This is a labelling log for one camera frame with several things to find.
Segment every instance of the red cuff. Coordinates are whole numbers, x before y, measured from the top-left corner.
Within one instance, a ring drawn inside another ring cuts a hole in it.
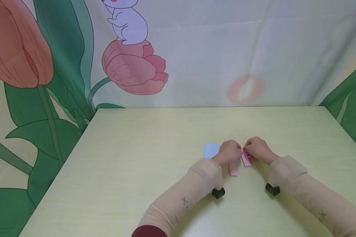
[[[143,225],[133,232],[132,237],[167,237],[167,235],[158,227]]]

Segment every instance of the pink paper strip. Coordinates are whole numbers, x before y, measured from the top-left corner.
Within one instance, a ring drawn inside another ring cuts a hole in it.
[[[244,164],[244,167],[251,167],[251,162],[250,160],[248,159],[248,157],[246,156],[246,154],[242,154],[241,155],[241,159],[243,160],[243,164]]]
[[[230,172],[231,176],[237,176],[237,169],[236,169],[235,162],[231,162],[229,164],[229,172]]]

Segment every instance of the beige sleeve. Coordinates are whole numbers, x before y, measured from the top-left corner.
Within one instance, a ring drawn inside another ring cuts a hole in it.
[[[146,210],[138,227],[153,225],[170,236],[179,220],[214,188],[223,187],[221,167],[211,159],[202,158],[185,176],[161,194]]]
[[[307,173],[290,156],[270,165],[270,184],[290,193],[335,237],[356,237],[356,207]]]

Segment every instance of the rabbit illustration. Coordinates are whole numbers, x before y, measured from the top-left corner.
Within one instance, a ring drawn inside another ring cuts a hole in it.
[[[138,0],[102,0],[112,18],[108,19],[113,26],[117,39],[123,45],[141,43],[148,35],[148,25],[144,18],[133,9]]]

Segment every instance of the paper strip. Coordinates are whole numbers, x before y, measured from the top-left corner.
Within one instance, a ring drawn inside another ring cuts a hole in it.
[[[231,176],[237,176],[237,169],[236,169],[235,162],[231,162],[229,164],[229,172],[230,172]]]
[[[246,154],[242,154],[241,155],[241,159],[243,160],[243,164],[244,164],[244,167],[251,167],[251,162],[250,160],[248,159],[247,155]]]
[[[204,158],[212,159],[215,155],[218,154],[220,149],[219,143],[205,143],[204,144]]]

